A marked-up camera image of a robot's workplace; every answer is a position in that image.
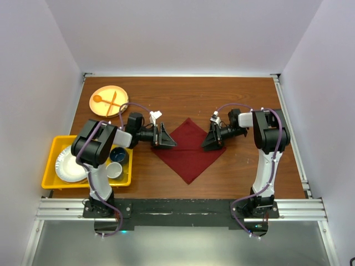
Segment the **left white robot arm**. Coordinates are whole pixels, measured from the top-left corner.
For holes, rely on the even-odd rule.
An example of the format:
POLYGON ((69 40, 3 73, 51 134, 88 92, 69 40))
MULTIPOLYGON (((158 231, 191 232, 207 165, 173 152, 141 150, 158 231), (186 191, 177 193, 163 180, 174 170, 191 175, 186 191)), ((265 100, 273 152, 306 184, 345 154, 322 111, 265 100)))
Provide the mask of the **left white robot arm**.
POLYGON ((89 183, 88 210, 102 217, 119 213, 114 204, 114 192, 109 184, 106 161, 111 147, 134 148, 140 141, 149 142, 156 149, 171 149, 177 143, 166 132, 164 124, 159 126, 156 119, 160 112, 150 113, 151 126, 143 125, 143 115, 132 112, 128 116, 124 130, 105 121, 88 120, 71 145, 71 154, 87 174, 89 183))

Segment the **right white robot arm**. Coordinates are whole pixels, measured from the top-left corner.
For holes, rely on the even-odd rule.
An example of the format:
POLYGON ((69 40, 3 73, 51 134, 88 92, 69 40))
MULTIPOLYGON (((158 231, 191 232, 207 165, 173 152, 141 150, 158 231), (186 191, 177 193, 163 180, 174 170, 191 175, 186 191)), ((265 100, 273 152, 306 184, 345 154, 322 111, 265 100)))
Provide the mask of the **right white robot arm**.
POLYGON ((259 218, 274 207, 277 167, 291 136, 283 112, 280 109, 241 112, 231 109, 229 123, 222 126, 219 112, 210 118, 210 129, 201 144, 204 151, 220 150, 224 141, 247 135, 253 129, 253 139, 258 149, 258 166, 250 195, 232 204, 233 214, 240 217, 259 218))

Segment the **dark red cloth napkin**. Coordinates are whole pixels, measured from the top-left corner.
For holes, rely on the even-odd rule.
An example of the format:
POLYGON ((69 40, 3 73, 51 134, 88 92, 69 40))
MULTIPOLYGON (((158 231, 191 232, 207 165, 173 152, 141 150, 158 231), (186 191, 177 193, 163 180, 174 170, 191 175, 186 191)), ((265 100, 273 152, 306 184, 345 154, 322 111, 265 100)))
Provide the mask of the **dark red cloth napkin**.
POLYGON ((178 126, 170 136, 177 146, 171 149, 151 150, 187 184, 192 183, 226 151, 226 147, 204 151, 201 144, 207 133, 190 118, 178 126))

